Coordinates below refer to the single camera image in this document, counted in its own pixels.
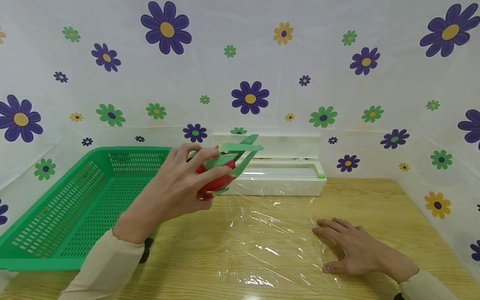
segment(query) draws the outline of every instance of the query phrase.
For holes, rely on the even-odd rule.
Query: wooden table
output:
[[[220,196],[209,211],[162,225],[146,264],[119,299],[393,299],[382,274],[329,275],[335,247],[311,233],[334,216],[362,224],[438,277],[460,299],[480,289],[391,180],[329,179],[321,197]],[[74,272],[21,273],[0,299],[56,299]]]

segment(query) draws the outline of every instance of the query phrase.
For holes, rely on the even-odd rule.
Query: purple flower petal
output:
[[[241,109],[240,109],[240,112],[241,112],[242,114],[246,115],[246,114],[248,114],[249,110],[250,110],[250,104],[248,104],[248,103],[245,102],[245,103],[242,105],[242,107],[241,107]]]
[[[149,28],[149,29],[154,29],[159,31],[160,29],[160,21],[152,18],[151,16],[144,14],[140,18],[140,22],[142,22],[142,25]]]
[[[260,109],[258,108],[257,103],[250,104],[250,110],[254,115],[258,115],[260,113]]]
[[[186,28],[189,23],[190,21],[188,20],[188,17],[184,14],[180,14],[175,20],[173,20],[172,26],[175,28],[175,31],[177,31]]]
[[[250,93],[257,96],[257,93],[260,91],[261,88],[262,88],[262,83],[260,81],[255,81],[252,84],[252,88],[250,90]]]
[[[248,82],[242,81],[240,83],[240,88],[244,93],[250,94],[250,84],[248,84]]]
[[[261,90],[255,95],[255,97],[257,99],[263,99],[263,98],[267,98],[269,95],[270,95],[270,92],[268,90]]]
[[[13,109],[14,113],[22,112],[22,108],[20,107],[20,103],[18,102],[17,97],[15,97],[14,95],[8,95],[7,101],[8,104],[10,104],[10,107]]]
[[[465,134],[465,141],[468,143],[476,143],[480,141],[480,130],[471,131]]]
[[[462,6],[460,4],[454,4],[450,6],[447,14],[445,15],[445,22],[447,23],[447,25],[451,25],[457,22],[461,10]]]
[[[466,32],[460,32],[453,38],[453,42],[459,46],[467,43],[468,40],[470,40],[470,35]]]
[[[192,42],[192,36],[183,30],[179,30],[175,32],[173,38],[176,38],[178,41],[182,42],[183,44],[189,44]]]
[[[160,52],[163,54],[169,54],[170,53],[170,41],[168,38],[164,37],[160,40],[160,44],[158,44],[158,47],[160,49]]]
[[[38,125],[37,123],[28,123],[28,128],[36,134],[42,134],[43,133],[43,128],[42,126]]]
[[[32,131],[28,127],[22,127],[22,139],[26,142],[29,143],[33,141],[33,134]]]
[[[165,21],[172,23],[173,19],[175,19],[175,14],[177,13],[177,8],[175,4],[170,1],[165,2],[163,6],[163,15],[165,16]]]
[[[9,142],[15,141],[20,135],[20,126],[13,125],[5,132],[5,140]]]
[[[425,55],[427,55],[427,57],[432,57],[433,55],[437,54],[438,51],[440,51],[440,49],[442,48],[442,46],[444,45],[444,42],[442,39],[440,39],[439,41],[435,42],[433,45],[430,46],[430,48],[428,48],[427,52],[425,53]]]
[[[7,104],[0,102],[0,114],[4,115],[5,117],[13,117],[15,113]]]
[[[232,97],[234,98],[238,98],[238,99],[241,99],[241,98],[245,98],[247,94],[244,93],[243,91],[241,90],[233,90],[232,91]]]
[[[442,38],[442,33],[441,32],[430,33],[430,34],[424,36],[420,40],[420,46],[425,47],[425,46],[431,45],[431,44],[435,43],[436,41],[440,40],[441,38]]]
[[[447,28],[447,24],[445,23],[444,19],[437,17],[431,20],[430,23],[428,23],[427,28],[430,31],[441,33],[441,31]]]
[[[449,56],[450,54],[452,54],[452,52],[453,52],[453,46],[454,46],[453,39],[448,40],[448,41],[445,41],[444,47],[442,48],[442,52],[440,52],[440,54],[442,55],[442,57],[447,57],[447,56]]]
[[[258,106],[260,106],[261,108],[265,108],[265,107],[268,106],[268,101],[265,100],[265,99],[257,99],[257,100],[255,101],[255,104],[258,105]]]
[[[151,1],[148,3],[148,10],[155,19],[159,20],[160,23],[165,21],[162,9],[160,8],[160,5],[158,5],[158,3],[156,3],[155,1]]]
[[[245,103],[246,103],[245,99],[235,99],[232,102],[232,106],[235,107],[235,108],[238,108],[238,107],[244,105]]]
[[[478,4],[472,3],[463,10],[463,12],[458,17],[458,24],[460,24],[460,27],[462,27],[463,22],[467,21],[471,16],[473,16],[473,14],[477,11],[478,7]]]
[[[12,117],[0,117],[0,129],[5,129],[13,125]]]
[[[475,18],[471,18],[470,20],[466,21],[463,25],[460,27],[460,31],[467,31],[472,28],[475,28],[479,25],[480,23],[480,17],[476,16]]]
[[[175,53],[177,54],[183,53],[183,46],[177,39],[175,39],[175,37],[171,38],[169,42],[170,42],[170,46],[172,46],[172,49]]]

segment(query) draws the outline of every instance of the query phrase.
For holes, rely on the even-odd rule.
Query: finger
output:
[[[348,221],[345,221],[345,220],[342,220],[342,219],[339,219],[339,218],[333,218],[332,220],[337,222],[338,224],[342,225],[343,227],[345,227],[347,229],[353,229],[354,228],[353,225]]]
[[[188,162],[188,165],[193,170],[197,170],[197,168],[206,160],[218,156],[220,156],[220,152],[217,148],[203,148],[202,150],[198,151],[197,154],[195,154],[195,156]]]
[[[339,262],[329,262],[322,269],[325,273],[347,273],[347,262],[345,259]]]
[[[228,166],[215,167],[202,174],[198,174],[198,184],[202,187],[207,183],[211,182],[212,180],[217,179],[218,177],[229,174],[231,171],[232,169]]]
[[[194,143],[183,143],[178,150],[177,156],[175,157],[175,160],[177,162],[186,162],[187,161],[187,156],[190,151],[200,151],[202,149],[202,146],[199,144],[194,144]]]
[[[343,227],[339,223],[334,222],[332,220],[325,220],[325,219],[317,220],[317,224],[320,225],[320,226],[328,226],[328,227],[330,227],[331,229],[333,229],[337,232],[346,232],[347,231],[347,229],[345,227]]]

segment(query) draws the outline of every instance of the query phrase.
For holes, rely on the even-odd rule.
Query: flower center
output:
[[[247,96],[245,96],[245,102],[247,102],[248,104],[253,104],[256,100],[257,97],[255,97],[255,95],[253,94],[248,94]]]
[[[365,57],[365,58],[362,59],[362,61],[361,61],[361,65],[364,66],[364,67],[370,66],[371,63],[372,63],[372,60],[369,59],[368,57]]]
[[[452,24],[445,28],[445,30],[442,32],[442,39],[448,41],[449,39],[454,38],[459,31],[460,26],[458,26],[457,24]]]
[[[18,112],[13,116],[13,122],[18,126],[27,126],[28,117],[24,113]]]
[[[110,55],[108,55],[107,53],[105,53],[104,55],[102,55],[102,58],[104,61],[106,62],[111,62],[112,61],[112,58],[110,57]]]
[[[160,32],[164,37],[172,37],[175,34],[175,29],[169,22],[162,22],[160,24]]]

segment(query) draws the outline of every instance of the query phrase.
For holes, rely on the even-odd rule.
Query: sleeve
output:
[[[117,239],[107,231],[92,247],[80,272],[59,300],[110,300],[130,281],[144,245]]]
[[[458,299],[437,278],[424,270],[420,270],[420,272],[398,286],[405,300]]]

